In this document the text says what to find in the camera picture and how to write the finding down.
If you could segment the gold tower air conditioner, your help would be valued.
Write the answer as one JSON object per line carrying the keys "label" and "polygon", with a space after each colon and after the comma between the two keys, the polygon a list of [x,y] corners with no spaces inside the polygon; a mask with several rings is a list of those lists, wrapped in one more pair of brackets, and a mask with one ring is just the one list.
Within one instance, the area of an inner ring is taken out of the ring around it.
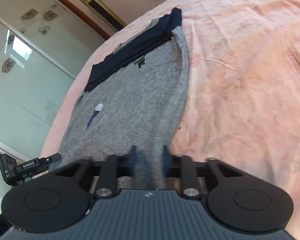
{"label": "gold tower air conditioner", "polygon": [[101,0],[79,0],[98,17],[100,17],[114,31],[121,31],[127,24]]}

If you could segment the grey and navy sweater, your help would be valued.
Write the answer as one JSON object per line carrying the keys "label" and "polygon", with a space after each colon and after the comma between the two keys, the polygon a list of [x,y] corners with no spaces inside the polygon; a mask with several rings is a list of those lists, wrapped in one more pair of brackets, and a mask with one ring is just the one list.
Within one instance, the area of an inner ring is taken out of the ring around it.
{"label": "grey and navy sweater", "polygon": [[178,129],[189,72],[181,10],[175,8],[93,65],[51,170],[84,157],[127,154],[135,146],[135,177],[120,185],[163,189],[163,148]]}

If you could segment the brown wooden door frame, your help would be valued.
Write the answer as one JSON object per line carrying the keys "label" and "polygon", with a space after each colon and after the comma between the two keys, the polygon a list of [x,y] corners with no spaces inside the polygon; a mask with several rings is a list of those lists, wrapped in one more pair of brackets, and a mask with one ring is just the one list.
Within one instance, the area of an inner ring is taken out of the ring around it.
{"label": "brown wooden door frame", "polygon": [[103,30],[97,23],[95,23],[88,15],[86,15],[81,9],[79,9],[77,6],[75,6],[72,2],[69,0],[57,0],[61,2],[67,9],[69,9],[71,12],[73,12],[76,16],[79,17],[80,20],[82,20],[84,23],[89,25],[94,31],[96,31],[102,38],[105,40],[110,38],[110,35]]}

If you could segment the white glass wardrobe door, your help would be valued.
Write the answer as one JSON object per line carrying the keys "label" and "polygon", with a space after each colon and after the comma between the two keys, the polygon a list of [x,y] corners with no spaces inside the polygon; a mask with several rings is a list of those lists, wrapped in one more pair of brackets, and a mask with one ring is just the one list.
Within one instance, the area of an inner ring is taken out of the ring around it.
{"label": "white glass wardrobe door", "polygon": [[[0,153],[40,156],[70,86],[103,42],[56,0],[0,0]],[[0,173],[0,206],[8,190]]]}

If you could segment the pink bed sheet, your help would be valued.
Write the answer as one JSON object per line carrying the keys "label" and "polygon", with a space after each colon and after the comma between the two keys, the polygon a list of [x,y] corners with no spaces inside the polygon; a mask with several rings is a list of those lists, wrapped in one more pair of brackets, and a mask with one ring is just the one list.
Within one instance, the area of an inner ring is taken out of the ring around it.
{"label": "pink bed sheet", "polygon": [[70,87],[42,149],[54,154],[93,64],[178,7],[190,51],[185,111],[171,145],[220,159],[290,194],[300,239],[300,0],[167,0],[100,46]]}

